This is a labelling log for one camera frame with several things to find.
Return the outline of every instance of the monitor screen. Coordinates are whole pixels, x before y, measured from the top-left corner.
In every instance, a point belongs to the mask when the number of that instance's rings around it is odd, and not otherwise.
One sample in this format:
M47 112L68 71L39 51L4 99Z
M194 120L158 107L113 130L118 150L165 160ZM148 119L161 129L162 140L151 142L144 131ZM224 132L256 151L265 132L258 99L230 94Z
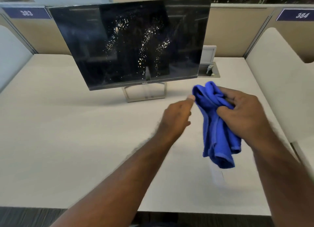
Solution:
M90 90L195 78L210 0L52 7Z

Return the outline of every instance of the hand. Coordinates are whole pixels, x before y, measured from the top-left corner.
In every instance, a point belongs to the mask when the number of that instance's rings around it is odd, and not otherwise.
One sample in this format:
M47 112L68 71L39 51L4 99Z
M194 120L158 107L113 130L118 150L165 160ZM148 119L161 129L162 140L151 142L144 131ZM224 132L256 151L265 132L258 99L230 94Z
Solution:
M226 96L226 100L235 105L234 110L226 106L217 109L217 114L233 133L244 139L251 147L274 135L256 96L224 87L219 89Z
M170 141L175 142L191 124L188 119L194 101L195 97L189 95L184 101L170 104L164 111L156 135L162 135L163 138L169 138Z

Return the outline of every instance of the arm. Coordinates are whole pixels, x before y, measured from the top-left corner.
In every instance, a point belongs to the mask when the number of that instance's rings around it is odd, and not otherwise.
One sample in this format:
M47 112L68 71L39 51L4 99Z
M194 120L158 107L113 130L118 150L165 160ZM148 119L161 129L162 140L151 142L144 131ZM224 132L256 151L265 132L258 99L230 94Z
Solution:
M314 183L273 132L257 97L220 89L235 108L221 106L217 113L252 148L275 225L313 226Z
M171 104L156 134L95 189L68 209L52 227L127 227L174 142L188 121L194 96Z

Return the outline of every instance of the forearm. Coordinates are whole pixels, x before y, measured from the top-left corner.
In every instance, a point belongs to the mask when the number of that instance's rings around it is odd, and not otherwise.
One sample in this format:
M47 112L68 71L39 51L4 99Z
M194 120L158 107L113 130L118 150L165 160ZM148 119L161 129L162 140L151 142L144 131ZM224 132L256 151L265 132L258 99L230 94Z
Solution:
M274 133L252 148L275 225L313 226L314 184L305 168Z
M129 226L172 144L164 136L155 135L67 210L53 227Z

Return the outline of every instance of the floor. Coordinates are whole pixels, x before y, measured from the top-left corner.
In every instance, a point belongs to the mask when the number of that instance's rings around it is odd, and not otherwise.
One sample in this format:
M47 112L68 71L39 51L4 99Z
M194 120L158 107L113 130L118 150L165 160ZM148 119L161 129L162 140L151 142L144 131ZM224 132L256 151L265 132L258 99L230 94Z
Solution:
M0 207L0 227L48 227L66 209ZM274 227L269 216L138 212L133 224L177 222L190 227Z

